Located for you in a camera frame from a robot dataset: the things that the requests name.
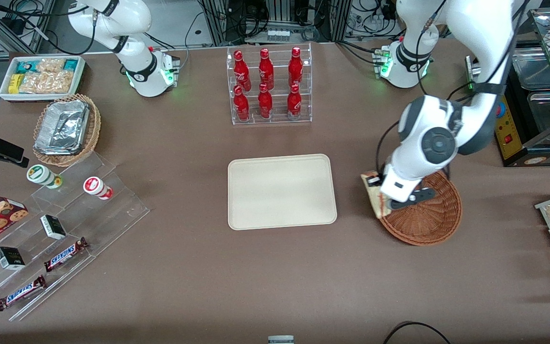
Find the clear acrylic rack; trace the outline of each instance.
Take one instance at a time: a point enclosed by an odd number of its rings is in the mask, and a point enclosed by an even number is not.
[[[2,311],[2,316],[10,321],[27,316],[150,212],[118,178],[114,166],[96,152],[69,166],[61,176],[63,185],[58,189],[41,187],[23,201],[29,216],[0,235],[0,246],[17,248],[26,264],[18,271],[4,270],[0,265],[0,298],[13,294],[39,275],[44,275],[47,285]],[[109,200],[100,200],[85,193],[83,183],[90,176],[103,179],[105,185],[114,190],[114,195]],[[54,240],[46,235],[40,222],[44,214],[59,218],[67,233],[65,239]],[[89,246],[63,265],[46,272],[44,262],[81,237],[85,237]]]
[[[298,46],[301,48],[301,59],[303,60],[303,81],[299,85],[299,93],[303,101],[301,102],[301,115],[297,120],[288,119],[288,94],[290,94],[290,85],[288,84],[288,64],[292,57],[292,48]],[[271,119],[264,119],[260,115],[258,107],[258,86],[260,85],[260,74],[258,65],[260,64],[260,49],[263,46],[235,46],[228,48],[226,58],[226,71],[229,82],[229,98],[231,99],[231,118],[233,124],[292,124],[297,122],[311,122],[313,119],[312,107],[312,56],[310,44],[285,44],[285,45],[269,45],[269,56],[273,61],[273,69],[275,70],[275,87],[272,89],[273,96],[273,115]],[[245,92],[245,96],[249,101],[249,121],[241,122],[236,115],[235,104],[233,98],[233,87],[236,85],[235,80],[235,59],[233,52],[241,50],[243,59],[249,68],[249,80],[252,83],[252,89]]]

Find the red bottle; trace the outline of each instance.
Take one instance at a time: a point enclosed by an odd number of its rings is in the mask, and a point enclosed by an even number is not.
[[[267,48],[260,49],[260,82],[266,83],[266,87],[271,90],[275,87],[275,73],[273,72],[273,62],[269,58],[269,50]]]
[[[249,121],[249,103],[247,102],[247,98],[243,94],[243,90],[239,85],[235,85],[233,91],[235,92],[233,103],[235,103],[237,117],[241,122],[247,122]]]
[[[303,81],[303,61],[301,60],[301,48],[295,46],[292,48],[292,59],[288,65],[288,83],[290,87],[293,84],[301,84]]]
[[[288,94],[288,118],[297,120],[301,116],[301,95],[298,93],[298,84],[290,86]]]
[[[266,83],[260,84],[258,104],[260,105],[260,115],[262,116],[262,118],[271,118],[271,115],[273,114],[273,97],[269,93],[269,89]]]
[[[247,63],[243,61],[243,53],[241,50],[236,50],[233,53],[235,57],[235,79],[238,85],[243,87],[243,90],[249,92],[252,89],[252,82],[249,81],[249,68]]]

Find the small black box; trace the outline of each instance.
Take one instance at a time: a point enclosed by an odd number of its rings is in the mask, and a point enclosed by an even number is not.
[[[42,227],[48,237],[57,240],[65,239],[65,229],[63,229],[63,225],[61,225],[58,218],[52,215],[44,215],[40,218],[40,221],[42,221]]]
[[[20,270],[24,268],[24,261],[20,257],[17,248],[0,246],[1,267],[8,270]]]

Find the snickers bar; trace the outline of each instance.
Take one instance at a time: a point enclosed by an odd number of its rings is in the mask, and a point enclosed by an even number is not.
[[[46,272],[50,272],[56,266],[59,266],[65,263],[68,259],[78,254],[78,252],[83,250],[86,246],[88,246],[88,243],[86,242],[84,237],[74,242],[73,245],[69,246],[63,252],[59,253],[58,255],[55,255],[54,258],[44,263],[44,266],[46,266]]]
[[[44,279],[44,276],[40,275],[37,277],[37,279],[28,285],[20,288],[16,292],[14,292],[11,295],[8,295],[7,298],[0,299],[0,312],[6,309],[7,307],[10,307],[14,302],[24,298],[25,296],[31,294],[31,292],[34,292],[35,290],[38,290],[39,288],[46,288],[46,279]]]

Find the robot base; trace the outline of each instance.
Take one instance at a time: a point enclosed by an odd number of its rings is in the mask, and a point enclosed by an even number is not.
[[[133,80],[127,73],[131,87],[144,97],[155,97],[170,87],[177,87],[180,75],[179,59],[174,60],[172,56],[162,52],[152,52],[152,54],[157,58],[157,68],[146,81]]]
[[[390,45],[382,46],[381,50],[376,50],[373,53],[373,62],[375,66],[376,78],[388,80],[390,84],[400,88],[411,88],[419,83],[417,72],[409,72],[396,56],[396,50],[400,42],[393,42]],[[419,70],[420,76],[423,78],[428,72],[430,60],[426,61],[423,67]]]

